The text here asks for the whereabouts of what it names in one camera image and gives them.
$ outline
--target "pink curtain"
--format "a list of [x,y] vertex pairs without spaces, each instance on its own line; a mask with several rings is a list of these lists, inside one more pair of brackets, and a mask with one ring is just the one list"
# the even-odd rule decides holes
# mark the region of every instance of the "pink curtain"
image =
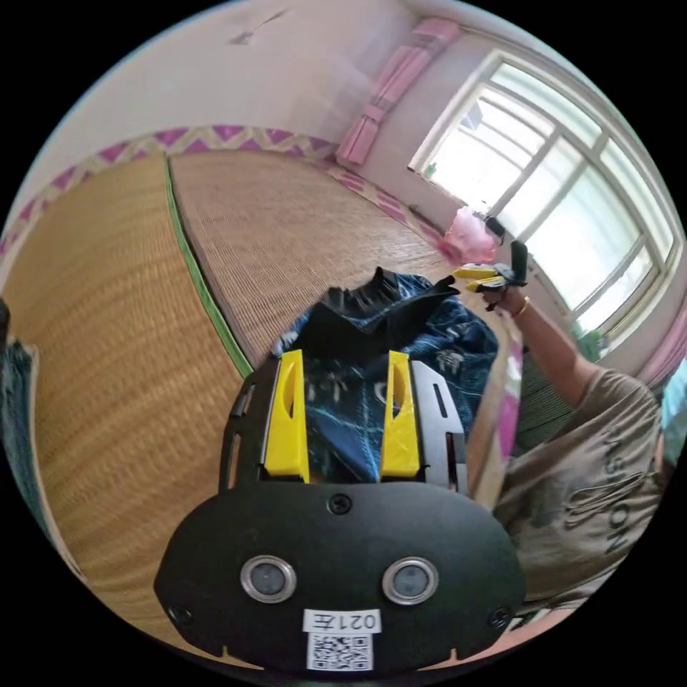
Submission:
[[400,46],[380,74],[374,95],[361,117],[346,134],[337,155],[362,165],[372,147],[385,116],[403,94],[461,29],[454,21],[432,17],[423,19],[414,29],[409,44]]
[[649,387],[662,382],[680,365],[687,356],[687,296],[682,303],[675,322],[660,346],[653,352],[639,379]]

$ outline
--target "qr code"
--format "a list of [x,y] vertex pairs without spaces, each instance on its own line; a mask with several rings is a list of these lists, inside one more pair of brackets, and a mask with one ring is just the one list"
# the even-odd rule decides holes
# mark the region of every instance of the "qr code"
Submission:
[[311,634],[308,668],[312,671],[371,671],[371,635]]

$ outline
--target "black mounting plate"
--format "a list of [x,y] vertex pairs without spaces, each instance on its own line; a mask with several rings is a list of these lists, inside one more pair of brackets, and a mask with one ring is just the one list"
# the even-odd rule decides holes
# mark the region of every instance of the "black mounting plate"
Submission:
[[[338,494],[352,502],[344,515],[328,509]],[[240,570],[257,555],[293,566],[291,598],[264,604],[244,592]],[[431,561],[439,587],[423,603],[400,606],[383,594],[381,579],[408,556]],[[379,609],[374,669],[357,673],[367,678],[440,663],[453,648],[459,658],[488,648],[524,599],[525,580],[498,521],[448,489],[421,482],[259,482],[222,491],[184,519],[162,559],[155,593],[189,644],[213,656],[226,649],[287,676],[333,675],[306,669],[304,609]]]

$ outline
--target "screw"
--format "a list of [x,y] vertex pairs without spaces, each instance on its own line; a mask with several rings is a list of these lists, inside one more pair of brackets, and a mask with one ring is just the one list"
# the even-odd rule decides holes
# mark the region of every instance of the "screw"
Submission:
[[505,627],[509,617],[510,612],[507,608],[497,608],[489,614],[487,624],[491,628],[502,628]]
[[353,505],[350,497],[345,494],[335,494],[327,504],[329,512],[334,515],[345,515]]
[[193,622],[193,616],[191,612],[186,608],[181,608],[180,606],[170,606],[167,609],[170,614],[170,618],[177,625],[190,625]]

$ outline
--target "green mat edge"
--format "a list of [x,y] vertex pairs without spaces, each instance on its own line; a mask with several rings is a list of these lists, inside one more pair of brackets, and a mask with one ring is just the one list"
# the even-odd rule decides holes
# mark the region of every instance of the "green mat edge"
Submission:
[[195,290],[198,293],[200,302],[205,308],[205,312],[210,317],[210,320],[215,327],[215,331],[220,337],[222,344],[224,345],[229,357],[232,359],[233,363],[236,365],[236,369],[239,371],[242,377],[247,377],[253,368],[250,366],[247,358],[243,354],[238,343],[233,337],[229,325],[224,319],[220,309],[217,307],[215,300],[213,298],[210,289],[208,288],[205,278],[203,277],[203,272],[201,271],[198,263],[195,260],[193,252],[191,251],[188,242],[186,241],[186,234],[181,221],[181,214],[179,213],[179,207],[177,206],[177,201],[174,195],[174,187],[172,185],[172,170],[170,168],[170,156],[165,156],[165,186],[167,188],[167,204],[169,205],[170,214],[172,216],[172,224],[174,225],[174,231],[177,235],[177,241],[179,243],[179,248],[186,261],[186,266],[191,275],[191,280],[195,286]]

